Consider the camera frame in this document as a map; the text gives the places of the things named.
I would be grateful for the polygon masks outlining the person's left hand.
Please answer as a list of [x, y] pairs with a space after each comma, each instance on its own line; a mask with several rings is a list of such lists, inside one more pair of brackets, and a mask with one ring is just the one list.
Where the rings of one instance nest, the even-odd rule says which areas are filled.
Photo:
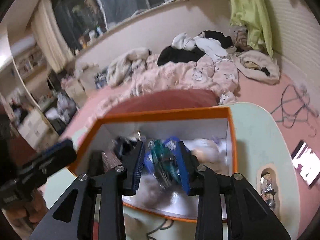
[[42, 218], [48, 212], [46, 201], [43, 198], [43, 192], [35, 189], [32, 194], [33, 200], [27, 203], [28, 207], [12, 207], [8, 210], [3, 210], [7, 220], [15, 227], [21, 227], [22, 221], [31, 229], [35, 229]]

